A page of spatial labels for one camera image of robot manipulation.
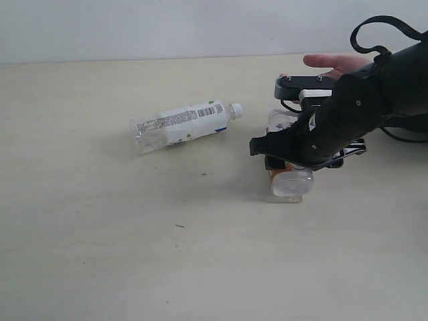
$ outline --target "clear plastic bottle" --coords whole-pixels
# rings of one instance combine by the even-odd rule
[[[297,114],[275,109],[269,113],[266,132],[277,132],[290,127]],[[270,170],[272,193],[277,197],[301,197],[310,192],[314,173],[306,167],[284,162],[282,169]]]
[[[145,154],[226,130],[230,120],[241,118],[242,115],[240,104],[224,107],[220,101],[212,100],[147,117],[136,116],[130,119],[129,125],[138,152]]]

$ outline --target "bottle cap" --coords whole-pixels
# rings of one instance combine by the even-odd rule
[[[241,118],[243,115],[243,109],[242,109],[241,104],[235,103],[235,104],[230,104],[230,106],[233,108],[233,111],[235,112],[235,118],[234,119]]]

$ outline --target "table surface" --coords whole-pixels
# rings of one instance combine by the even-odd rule
[[[266,203],[248,142],[280,72],[318,70],[301,56],[0,66],[1,319],[426,319],[428,147],[374,131],[302,203]],[[131,116],[211,99],[244,117],[134,152]]]

